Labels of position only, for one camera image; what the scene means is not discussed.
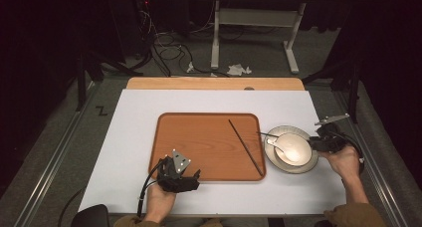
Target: gray carpet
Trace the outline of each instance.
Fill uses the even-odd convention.
[[[234,41],[222,40],[219,72],[226,73],[228,66],[241,64],[252,70],[252,74],[244,77],[291,77],[286,57],[280,46],[280,37],[286,36],[288,30],[278,29],[267,33],[269,29],[262,28],[254,31]],[[189,47],[194,66],[204,71],[209,68],[211,54],[211,38],[206,35],[201,33],[202,37],[191,36],[189,39],[175,37],[180,43]],[[222,35],[226,38],[237,36],[233,32]],[[316,30],[299,32],[294,44],[294,52],[301,71],[297,77],[306,77],[322,67],[336,35],[336,32],[319,34]],[[162,37],[160,40],[162,44],[166,43],[165,39],[170,38]],[[171,52],[177,53],[176,50],[168,52],[170,53],[165,55],[171,56]],[[187,56],[180,61],[180,66],[177,59],[166,61],[175,76],[209,76],[209,74],[185,74],[188,62]],[[140,70],[147,76],[162,76],[154,62],[148,63]],[[51,166],[49,161],[57,154],[55,151],[61,148],[66,152],[62,153],[63,160],[57,163],[57,168],[53,168],[57,172],[49,172],[53,181],[46,183],[46,192],[40,198],[42,201],[34,204],[34,211],[27,211],[19,218],[19,223],[26,223],[27,226],[58,224],[66,203],[89,181],[119,94],[124,89],[127,79],[128,77],[120,74],[106,74],[102,83],[96,83],[90,88],[90,98],[82,113],[75,112],[77,86],[73,84],[70,87],[67,98],[51,114],[43,133],[0,200],[0,226],[13,226],[16,223],[27,201],[31,199],[33,190],[39,187],[37,183],[43,179],[44,170],[47,166]],[[345,95],[333,93],[327,85],[328,82],[320,80],[307,86],[320,117],[345,113]],[[352,124],[348,120],[343,120],[339,124],[344,132],[352,134],[366,144],[365,153],[368,153],[369,159],[373,160],[362,173],[368,197],[389,226],[404,226],[404,222],[407,222],[408,226],[422,226],[422,218],[418,214],[418,210],[422,209],[421,191],[398,156],[362,86],[359,96],[357,107],[359,124]],[[106,115],[100,114],[99,107],[104,108],[103,114]],[[70,123],[75,119],[78,120],[78,125],[72,126]],[[64,136],[67,129],[72,127],[75,128],[72,135]],[[381,183],[381,187],[375,187],[374,181]],[[385,190],[389,192],[384,198],[382,195],[386,193]],[[82,196],[78,195],[71,202],[64,215],[62,226],[70,226]],[[111,223],[116,218],[118,216],[111,216]],[[289,217],[285,219],[285,224],[287,227],[311,227],[320,219],[322,219],[320,216]]]

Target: sleeve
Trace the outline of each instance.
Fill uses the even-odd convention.
[[[340,205],[323,213],[337,227],[384,227],[378,211],[370,204],[353,203]]]
[[[220,223],[220,219],[210,219],[205,224],[199,226],[199,227],[223,227],[223,225]]]
[[[115,221],[113,227],[160,227],[152,221],[142,221],[136,215],[126,215]]]

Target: metal stand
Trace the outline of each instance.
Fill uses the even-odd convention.
[[[284,49],[288,58],[292,74],[298,74],[299,68],[292,50],[306,3],[302,3],[298,11],[273,11],[254,9],[220,9],[220,1],[215,1],[214,12],[214,39],[211,54],[211,69],[217,70],[220,58],[219,28],[220,24],[226,25],[251,25],[268,27],[292,27],[289,41],[284,41]]]

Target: wooden board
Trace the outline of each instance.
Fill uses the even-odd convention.
[[[291,90],[304,91],[298,78],[131,78],[129,90]]]
[[[158,119],[148,171],[176,149],[191,159],[183,176],[192,176],[201,169],[200,180],[261,180],[266,168],[258,131],[258,119],[251,113],[164,113]]]

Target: small white object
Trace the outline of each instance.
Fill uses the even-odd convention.
[[[193,71],[195,68],[193,67],[192,62],[189,63],[189,68],[187,69],[186,73],[190,73],[191,71]]]
[[[242,74],[251,74],[252,71],[249,69],[249,67],[246,68],[246,70],[242,67],[241,64],[229,66],[229,72],[227,72],[228,75],[233,76],[242,76]]]

